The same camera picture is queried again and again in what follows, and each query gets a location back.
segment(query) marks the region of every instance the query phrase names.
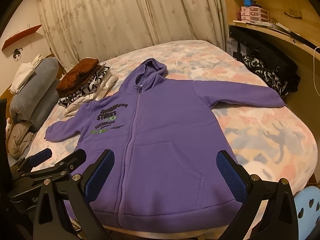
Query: gray pillow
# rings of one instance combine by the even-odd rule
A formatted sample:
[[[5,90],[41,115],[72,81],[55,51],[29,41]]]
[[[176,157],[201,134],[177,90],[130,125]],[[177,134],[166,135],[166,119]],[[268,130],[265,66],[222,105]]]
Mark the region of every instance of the gray pillow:
[[[59,100],[59,95],[56,91],[56,87],[59,84],[60,80],[56,79],[51,87],[49,87],[48,91],[44,94],[44,96],[39,101],[38,105],[34,109],[29,121],[33,124],[30,127],[31,132],[37,132],[44,124],[45,120],[47,120],[51,110],[57,104]]]
[[[33,110],[52,85],[58,73],[55,57],[44,59],[28,79],[27,84],[10,103],[10,115],[14,123],[30,119]]]

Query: white cable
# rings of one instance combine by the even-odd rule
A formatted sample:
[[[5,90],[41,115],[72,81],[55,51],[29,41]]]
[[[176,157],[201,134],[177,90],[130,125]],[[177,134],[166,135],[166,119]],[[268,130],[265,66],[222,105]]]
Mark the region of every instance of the white cable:
[[[315,89],[317,91],[318,96],[320,96],[317,87],[316,87],[316,81],[315,81],[315,56],[316,56],[316,49],[319,49],[320,47],[316,47],[314,52],[313,52],[313,84],[315,85]]]

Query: mattress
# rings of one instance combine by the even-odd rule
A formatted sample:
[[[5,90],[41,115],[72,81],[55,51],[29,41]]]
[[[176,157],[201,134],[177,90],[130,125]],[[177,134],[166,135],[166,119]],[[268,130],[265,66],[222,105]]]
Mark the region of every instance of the mattress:
[[[111,66],[112,73],[119,77],[108,95],[115,93],[127,75],[150,57],[167,65],[166,77],[170,79],[220,80],[266,86],[241,62],[206,41],[174,41],[108,60],[107,65]],[[47,127],[70,118],[63,116],[63,110],[62,106],[54,107],[31,145],[28,156],[45,148],[52,150],[52,158],[33,171],[53,166],[77,145],[80,135],[56,143],[44,140]],[[238,162],[249,174],[258,174],[263,180],[270,181],[287,178],[294,194],[304,188],[317,163],[316,142],[308,127],[287,107],[262,108],[219,103],[212,112]],[[252,227],[260,221],[265,206],[266,201],[261,205]],[[110,229],[148,238],[177,239],[199,235],[218,238],[225,227],[178,234]]]

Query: purple hoodie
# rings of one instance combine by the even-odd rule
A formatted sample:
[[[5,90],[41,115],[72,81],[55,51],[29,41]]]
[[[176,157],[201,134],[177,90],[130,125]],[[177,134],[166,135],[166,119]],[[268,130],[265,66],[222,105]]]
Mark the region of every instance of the purple hoodie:
[[[90,204],[104,225],[158,233],[228,225],[241,203],[220,174],[216,155],[226,150],[235,156],[210,107],[219,101],[285,105],[269,87],[172,80],[164,78],[166,69],[147,59],[114,95],[83,104],[73,118],[46,131],[52,142],[81,134],[76,149],[84,149],[87,160],[74,173],[104,149],[114,152],[114,167]]]

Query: curtain fold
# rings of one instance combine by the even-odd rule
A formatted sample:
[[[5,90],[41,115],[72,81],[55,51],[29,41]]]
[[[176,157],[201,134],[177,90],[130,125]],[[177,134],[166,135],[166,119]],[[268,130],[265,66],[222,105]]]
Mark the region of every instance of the curtain fold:
[[[177,40],[225,49],[224,0],[38,0],[53,54],[66,71],[85,57],[108,60]]]

